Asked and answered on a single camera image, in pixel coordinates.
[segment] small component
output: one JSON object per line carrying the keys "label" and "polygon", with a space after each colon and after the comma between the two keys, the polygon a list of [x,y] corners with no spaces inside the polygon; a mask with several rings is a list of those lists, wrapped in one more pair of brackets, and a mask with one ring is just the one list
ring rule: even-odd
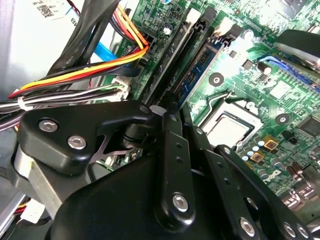
{"label": "small component", "polygon": [[225,77],[219,73],[219,72],[214,72],[212,75],[209,77],[209,83],[213,87],[219,87],[225,82]]}
{"label": "small component", "polygon": [[255,153],[250,157],[250,159],[251,159],[252,161],[254,161],[255,163],[261,162],[264,158],[265,158],[265,156],[264,156],[260,151],[255,152]]}
{"label": "small component", "polygon": [[320,135],[320,120],[315,117],[307,117],[298,128],[312,137]]}
{"label": "small component", "polygon": [[171,35],[173,30],[174,28],[172,27],[171,24],[166,24],[163,27],[163,33],[164,35],[167,35],[167,36]]}
{"label": "small component", "polygon": [[248,161],[249,157],[247,156],[247,153],[242,151],[239,153],[239,157],[243,160],[243,161]]}
{"label": "small component", "polygon": [[290,174],[290,176],[293,177],[294,179],[296,179],[298,177],[298,174],[296,173],[296,171],[294,170],[294,168],[292,166],[287,166],[285,169]]}
{"label": "small component", "polygon": [[278,157],[274,157],[271,159],[271,164],[276,168],[276,169],[282,169],[284,168],[284,164],[281,162],[281,160]]}
{"label": "small component", "polygon": [[267,178],[269,177],[269,174],[268,174],[267,171],[264,170],[264,169],[260,169],[260,170],[258,171],[258,174],[259,174],[259,176],[260,176],[262,179],[267,179]]}
{"label": "small component", "polygon": [[229,54],[230,58],[232,58],[232,59],[234,59],[236,57],[236,55],[237,55],[237,52],[233,51],[233,50]]}
{"label": "small component", "polygon": [[254,141],[256,142],[256,144],[259,146],[259,147],[262,147],[265,145],[265,141],[262,139],[262,137],[260,136],[256,136],[254,138]]}
{"label": "small component", "polygon": [[244,64],[242,65],[242,67],[244,67],[244,69],[246,69],[246,70],[250,70],[253,67],[253,65],[254,65],[254,63],[247,59],[244,62]]}
{"label": "small component", "polygon": [[268,0],[267,4],[286,19],[291,20],[301,11],[307,2],[308,0]]}
{"label": "small component", "polygon": [[252,151],[257,152],[259,151],[260,147],[253,141],[249,144],[250,148],[252,149]]}
{"label": "small component", "polygon": [[290,115],[287,113],[281,113],[275,117],[275,123],[278,125],[285,125],[290,122]]}
{"label": "small component", "polygon": [[320,146],[315,146],[315,148],[312,149],[312,151],[317,154],[320,152]]}
{"label": "small component", "polygon": [[254,31],[247,29],[242,33],[242,38],[246,41],[252,41],[255,37]]}
{"label": "small component", "polygon": [[272,72],[272,68],[265,64],[264,62],[260,61],[256,68],[262,72],[264,75],[269,75]]}
{"label": "small component", "polygon": [[252,151],[251,147],[247,146],[244,148],[244,152],[247,156],[252,157],[254,155],[254,151]]}
{"label": "small component", "polygon": [[320,26],[318,24],[314,24],[309,28],[308,33],[317,34],[319,33],[319,31],[320,31]]}
{"label": "small component", "polygon": [[299,163],[297,163],[296,161],[291,163],[291,166],[293,167],[293,170],[297,173],[297,174],[302,174],[304,171],[302,170],[302,167],[300,166]]}
{"label": "small component", "polygon": [[267,75],[261,75],[261,77],[259,78],[259,80],[261,81],[261,82],[267,82],[267,80],[268,80],[268,76]]}
{"label": "small component", "polygon": [[278,147],[279,143],[277,142],[277,140],[270,136],[270,135],[267,135],[263,138],[265,144],[264,144],[264,147],[269,149],[269,150],[274,150],[276,147]]}

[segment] ram slot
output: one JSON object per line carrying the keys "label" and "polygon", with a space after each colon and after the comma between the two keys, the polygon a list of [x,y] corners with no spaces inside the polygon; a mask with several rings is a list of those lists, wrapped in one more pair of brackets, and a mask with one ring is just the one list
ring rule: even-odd
{"label": "ram slot", "polygon": [[186,16],[185,21],[183,21],[179,26],[167,50],[158,62],[155,72],[148,80],[147,85],[144,87],[142,94],[140,95],[140,100],[144,103],[148,104],[150,102],[151,95],[164,78],[164,75],[168,71],[170,65],[173,64],[173,61],[176,59],[180,50],[184,47],[186,40],[188,40],[188,37],[190,36],[190,31],[193,25],[198,21],[200,16],[201,13],[192,8]]}

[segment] black bracket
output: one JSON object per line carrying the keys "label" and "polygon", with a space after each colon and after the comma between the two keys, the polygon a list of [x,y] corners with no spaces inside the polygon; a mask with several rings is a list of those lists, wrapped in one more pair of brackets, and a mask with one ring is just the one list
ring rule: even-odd
{"label": "black bracket", "polygon": [[169,232],[183,232],[196,218],[189,144],[177,115],[163,115],[154,214]]}
{"label": "black bracket", "polygon": [[[147,124],[152,112],[139,101],[124,101],[39,109],[26,112],[18,142],[31,158],[65,175],[83,173],[96,150],[97,136],[114,133],[129,124]],[[55,124],[48,130],[43,121]],[[81,137],[84,147],[71,147],[70,137]]]}

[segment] black wire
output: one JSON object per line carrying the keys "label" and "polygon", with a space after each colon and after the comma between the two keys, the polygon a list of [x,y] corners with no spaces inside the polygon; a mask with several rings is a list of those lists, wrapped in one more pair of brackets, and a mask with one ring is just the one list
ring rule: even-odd
{"label": "black wire", "polygon": [[113,29],[124,39],[128,40],[130,43],[132,44],[136,44],[130,37],[128,37],[127,35],[125,35],[121,28],[119,27],[118,23],[116,22],[116,20],[112,17],[111,21],[110,21],[111,26],[113,27]]}

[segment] silver screw head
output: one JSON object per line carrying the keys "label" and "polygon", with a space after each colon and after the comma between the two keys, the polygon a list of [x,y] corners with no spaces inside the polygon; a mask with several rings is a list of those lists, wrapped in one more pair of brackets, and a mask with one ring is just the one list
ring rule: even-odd
{"label": "silver screw head", "polygon": [[180,212],[184,213],[189,208],[187,199],[181,194],[173,195],[172,201],[175,208],[178,209]]}
{"label": "silver screw head", "polygon": [[248,234],[250,237],[253,237],[256,234],[254,227],[244,217],[240,218],[240,225],[243,231],[245,231],[245,233]]}
{"label": "silver screw head", "polygon": [[304,236],[306,239],[309,238],[308,232],[300,224],[297,224],[296,227],[302,236]]}
{"label": "silver screw head", "polygon": [[202,131],[201,128],[199,128],[199,127],[197,127],[196,132],[197,132],[198,134],[200,134],[200,135],[203,133],[203,131]]}
{"label": "silver screw head", "polygon": [[86,140],[81,136],[71,136],[68,138],[68,144],[71,148],[82,150],[87,146]]}
{"label": "silver screw head", "polygon": [[58,129],[58,124],[52,120],[42,120],[39,122],[39,128],[47,133],[53,133]]}
{"label": "silver screw head", "polygon": [[229,149],[229,148],[224,147],[224,148],[223,148],[223,150],[224,150],[227,154],[231,154],[231,151],[230,151],[230,149]]}
{"label": "silver screw head", "polygon": [[296,232],[292,229],[289,223],[286,223],[286,222],[284,223],[284,229],[291,237],[293,238],[296,237]]}

